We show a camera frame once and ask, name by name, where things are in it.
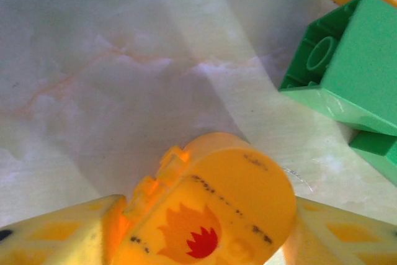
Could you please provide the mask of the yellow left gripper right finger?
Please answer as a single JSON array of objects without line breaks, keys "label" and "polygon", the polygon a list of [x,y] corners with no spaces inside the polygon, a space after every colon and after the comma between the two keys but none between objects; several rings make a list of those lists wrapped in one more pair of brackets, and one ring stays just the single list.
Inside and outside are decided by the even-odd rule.
[{"label": "yellow left gripper right finger", "polygon": [[395,265],[396,225],[297,197],[286,264]]}]

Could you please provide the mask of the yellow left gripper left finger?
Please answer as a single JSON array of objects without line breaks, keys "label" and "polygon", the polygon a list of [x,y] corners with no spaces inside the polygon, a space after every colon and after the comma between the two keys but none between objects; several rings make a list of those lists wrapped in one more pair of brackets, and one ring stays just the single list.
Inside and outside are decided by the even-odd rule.
[{"label": "yellow left gripper left finger", "polygon": [[110,195],[1,228],[1,264],[111,264],[127,221]]}]

